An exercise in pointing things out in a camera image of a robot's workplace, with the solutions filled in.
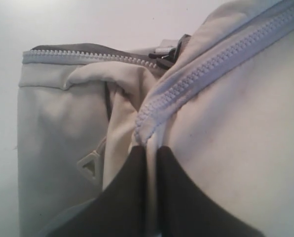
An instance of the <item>white surface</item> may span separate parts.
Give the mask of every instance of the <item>white surface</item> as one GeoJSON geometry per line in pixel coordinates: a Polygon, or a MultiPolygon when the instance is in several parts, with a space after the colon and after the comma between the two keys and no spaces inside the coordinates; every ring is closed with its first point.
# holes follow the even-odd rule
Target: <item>white surface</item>
{"type": "Polygon", "coordinates": [[[18,236],[16,98],[22,51],[82,42],[117,49],[154,46],[192,34],[227,1],[0,0],[0,237],[18,236]]]}

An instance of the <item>white zipper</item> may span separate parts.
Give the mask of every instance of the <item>white zipper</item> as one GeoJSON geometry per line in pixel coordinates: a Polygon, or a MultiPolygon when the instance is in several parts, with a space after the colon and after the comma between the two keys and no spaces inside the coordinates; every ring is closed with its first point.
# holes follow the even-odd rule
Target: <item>white zipper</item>
{"type": "MultiPolygon", "coordinates": [[[[289,5],[291,1],[282,1],[289,5]]],[[[254,30],[244,33],[240,39],[231,41],[224,48],[212,50],[213,56],[201,59],[199,65],[186,76],[177,73],[158,84],[145,99],[136,118],[134,138],[145,146],[156,128],[175,113],[192,96],[213,83],[256,53],[270,46],[294,29],[294,5],[278,15],[264,20],[254,30]]]]}
{"type": "Polygon", "coordinates": [[[89,64],[118,61],[159,69],[156,63],[135,57],[114,54],[89,53],[70,50],[30,50],[23,53],[23,63],[89,64]]]}

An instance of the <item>bag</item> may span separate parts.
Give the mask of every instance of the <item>bag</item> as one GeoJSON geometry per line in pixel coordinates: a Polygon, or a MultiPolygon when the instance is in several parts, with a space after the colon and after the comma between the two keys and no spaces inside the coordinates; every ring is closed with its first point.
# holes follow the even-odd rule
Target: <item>bag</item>
{"type": "Polygon", "coordinates": [[[19,86],[22,237],[294,237],[294,0],[148,50],[38,46],[19,86]]]}

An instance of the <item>zipper teeth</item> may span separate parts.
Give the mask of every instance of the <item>zipper teeth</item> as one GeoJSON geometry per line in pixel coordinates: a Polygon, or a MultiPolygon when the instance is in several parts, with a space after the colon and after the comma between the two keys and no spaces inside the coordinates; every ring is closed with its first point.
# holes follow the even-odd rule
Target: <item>zipper teeth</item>
{"type": "MultiPolygon", "coordinates": [[[[243,50],[246,50],[247,47],[253,46],[258,41],[263,39],[265,36],[272,33],[276,29],[284,26],[293,19],[294,6],[290,7],[280,15],[272,18],[271,20],[263,24],[263,26],[261,26],[259,29],[255,30],[254,32],[247,35],[238,42],[232,44],[216,56],[208,59],[206,62],[204,62],[194,71],[192,71],[188,76],[184,77],[176,84],[171,86],[171,88],[164,92],[159,98],[155,98],[150,103],[145,104],[142,107],[141,111],[138,113],[136,119],[136,128],[134,132],[136,141],[140,141],[139,129],[151,113],[153,113],[156,110],[165,109],[173,99],[175,99],[183,92],[185,92],[190,86],[192,86],[192,84],[194,84],[201,77],[211,72],[212,70],[214,70],[214,68],[224,63],[225,61],[230,60],[233,56],[237,55],[238,53],[242,52],[243,50]]],[[[158,125],[159,124],[157,124],[153,128],[151,134],[154,132],[158,125]]]]}
{"type": "Polygon", "coordinates": [[[119,61],[124,63],[141,65],[149,68],[158,68],[158,66],[150,61],[142,60],[135,57],[128,57],[115,54],[105,54],[105,53],[89,53],[80,51],[70,51],[70,50],[30,50],[23,53],[24,57],[71,57],[84,60],[99,60],[103,62],[107,61],[119,61]]]}

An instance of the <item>zipper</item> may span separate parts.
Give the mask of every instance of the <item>zipper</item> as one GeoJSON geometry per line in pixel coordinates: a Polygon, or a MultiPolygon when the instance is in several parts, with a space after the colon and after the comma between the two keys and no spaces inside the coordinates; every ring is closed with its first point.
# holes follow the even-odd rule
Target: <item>zipper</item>
{"type": "Polygon", "coordinates": [[[159,69],[155,60],[141,59],[118,54],[83,52],[75,50],[32,49],[23,53],[23,63],[51,64],[89,64],[96,62],[118,61],[135,64],[151,69],[159,69]]]}
{"type": "Polygon", "coordinates": [[[191,69],[181,69],[165,81],[160,80],[145,99],[136,118],[134,138],[139,145],[145,146],[156,128],[195,94],[294,30],[293,1],[282,1],[264,15],[247,23],[248,26],[256,24],[251,30],[246,26],[234,37],[230,35],[199,56],[188,65],[193,66],[188,67],[191,69]],[[274,16],[266,15],[275,11],[278,13],[274,16]]]}

